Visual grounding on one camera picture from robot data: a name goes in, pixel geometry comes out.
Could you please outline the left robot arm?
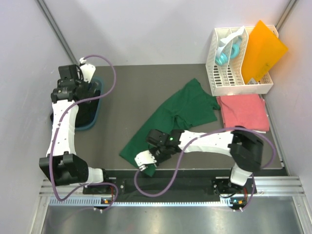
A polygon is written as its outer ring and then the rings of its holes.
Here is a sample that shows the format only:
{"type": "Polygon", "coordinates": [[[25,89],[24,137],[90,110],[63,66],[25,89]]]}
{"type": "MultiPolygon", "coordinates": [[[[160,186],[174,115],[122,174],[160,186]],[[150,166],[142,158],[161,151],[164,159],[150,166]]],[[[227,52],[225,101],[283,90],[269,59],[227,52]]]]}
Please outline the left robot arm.
{"type": "Polygon", "coordinates": [[[75,131],[92,127],[98,114],[97,99],[76,104],[79,100],[101,95],[102,83],[92,80],[95,70],[95,66],[88,63],[58,68],[60,78],[51,93],[51,143],[46,157],[40,158],[39,167],[48,179],[54,179],[56,186],[93,183],[103,194],[111,186],[110,180],[105,178],[105,170],[89,167],[75,150],[75,131]]]}

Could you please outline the green t shirt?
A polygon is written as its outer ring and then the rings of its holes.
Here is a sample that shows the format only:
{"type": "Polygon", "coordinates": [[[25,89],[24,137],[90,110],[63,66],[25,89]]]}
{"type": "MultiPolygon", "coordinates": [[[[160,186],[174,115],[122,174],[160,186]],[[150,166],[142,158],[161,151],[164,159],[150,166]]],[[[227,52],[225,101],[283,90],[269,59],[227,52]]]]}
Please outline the green t shirt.
{"type": "Polygon", "coordinates": [[[217,121],[215,110],[220,110],[216,97],[207,94],[194,78],[155,110],[120,151],[119,156],[136,167],[136,155],[149,149],[146,136],[151,129],[165,133],[175,129],[189,130],[217,121]]]}

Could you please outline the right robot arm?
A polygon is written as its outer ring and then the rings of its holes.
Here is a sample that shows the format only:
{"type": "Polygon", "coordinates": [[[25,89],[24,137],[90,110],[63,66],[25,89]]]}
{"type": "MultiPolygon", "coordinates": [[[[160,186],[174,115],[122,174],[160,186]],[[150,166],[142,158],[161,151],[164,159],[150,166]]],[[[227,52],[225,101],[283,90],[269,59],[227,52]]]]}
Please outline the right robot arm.
{"type": "Polygon", "coordinates": [[[177,153],[202,152],[231,157],[234,166],[227,185],[233,193],[243,190],[248,177],[261,169],[264,143],[255,133],[242,127],[212,134],[187,130],[165,133],[152,129],[146,137],[146,142],[151,148],[139,153],[135,158],[141,171],[145,171],[149,165],[157,166],[177,153]]]}

